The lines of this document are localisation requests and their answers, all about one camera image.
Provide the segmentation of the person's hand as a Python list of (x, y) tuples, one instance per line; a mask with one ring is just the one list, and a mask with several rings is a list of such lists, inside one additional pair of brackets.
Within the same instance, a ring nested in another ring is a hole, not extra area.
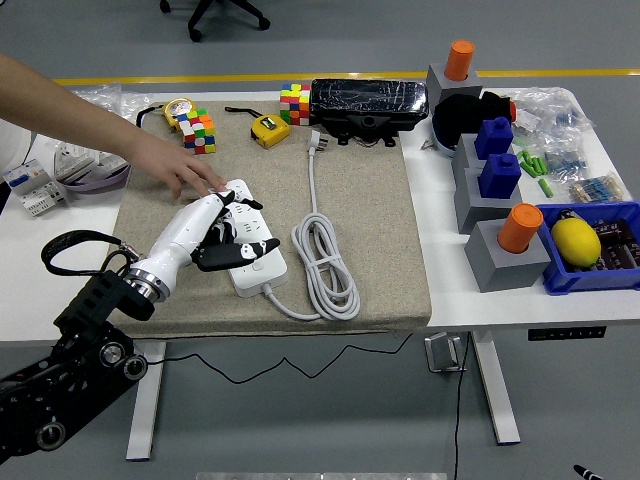
[(144, 131), (139, 131), (127, 143), (122, 156), (132, 166), (165, 184), (174, 200), (181, 196), (184, 184), (200, 197), (209, 195), (210, 188), (217, 192), (227, 190), (227, 182), (209, 164), (185, 148)]

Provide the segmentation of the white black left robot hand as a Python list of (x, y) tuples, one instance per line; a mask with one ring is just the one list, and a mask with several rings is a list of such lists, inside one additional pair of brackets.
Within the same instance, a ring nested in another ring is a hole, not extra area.
[(125, 280), (153, 303), (174, 291), (178, 271), (194, 263), (204, 271), (246, 267), (274, 251), (280, 241), (269, 234), (240, 240), (231, 205), (262, 209), (252, 194), (237, 189), (213, 192), (179, 210), (156, 240), (149, 255), (135, 262)]

